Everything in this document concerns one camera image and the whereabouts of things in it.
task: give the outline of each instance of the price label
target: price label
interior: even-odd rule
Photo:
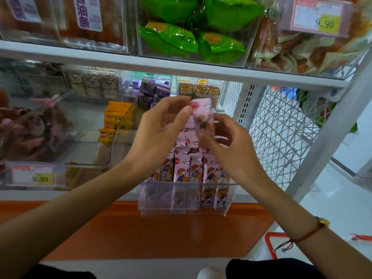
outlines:
[[[52,165],[13,165],[14,185],[54,185]]]
[[[291,30],[336,36],[344,3],[320,0],[295,0]]]

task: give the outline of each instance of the green snack package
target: green snack package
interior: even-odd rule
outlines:
[[[167,23],[184,22],[195,10],[197,0],[139,0],[141,6],[153,17]]]
[[[296,100],[304,114],[319,128],[323,127],[323,124],[337,105],[336,102],[330,102],[323,97],[312,97],[309,91],[304,89],[296,90]],[[357,123],[350,129],[350,133],[355,132],[358,132]]]
[[[198,43],[200,56],[214,63],[233,62],[245,54],[242,43],[223,34],[202,33],[198,37]]]
[[[264,11],[264,5],[252,0],[204,0],[193,20],[200,28],[212,26],[221,32],[238,31]]]
[[[172,24],[149,22],[139,27],[139,34],[152,49],[169,56],[186,56],[198,51],[193,34]]]

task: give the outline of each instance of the person's left hand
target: person's left hand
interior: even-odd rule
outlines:
[[[131,178],[136,182],[143,182],[161,167],[191,114],[190,97],[162,99],[143,114],[131,149],[118,166],[130,170]],[[171,122],[170,128],[162,130]]]

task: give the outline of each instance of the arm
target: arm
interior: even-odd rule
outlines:
[[[146,112],[123,161],[97,178],[0,226],[0,278],[20,278],[80,227],[158,169],[192,112],[190,98],[164,98]],[[162,131],[162,126],[173,121]]]
[[[227,173],[250,193],[291,239],[300,239],[317,227],[317,219],[266,175],[246,129],[226,115],[216,115],[216,135],[204,136],[201,146],[214,153]],[[332,230],[322,228],[296,244],[326,278],[370,278],[372,262]]]

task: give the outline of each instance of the bracelet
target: bracelet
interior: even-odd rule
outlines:
[[[310,231],[308,234],[306,234],[305,236],[303,236],[302,238],[300,239],[296,239],[296,240],[293,240],[293,239],[289,239],[288,241],[280,244],[276,249],[279,249],[279,248],[282,248],[284,247],[285,245],[288,245],[287,247],[284,247],[282,248],[282,251],[287,251],[287,250],[290,250],[291,248],[293,248],[293,243],[298,243],[298,242],[301,242],[307,238],[309,238],[311,235],[314,235],[316,232],[318,232],[320,229],[322,229],[323,227],[328,227],[330,222],[328,220],[326,220],[325,218],[319,218],[316,216],[316,219],[318,220],[318,224],[317,224],[317,227]]]

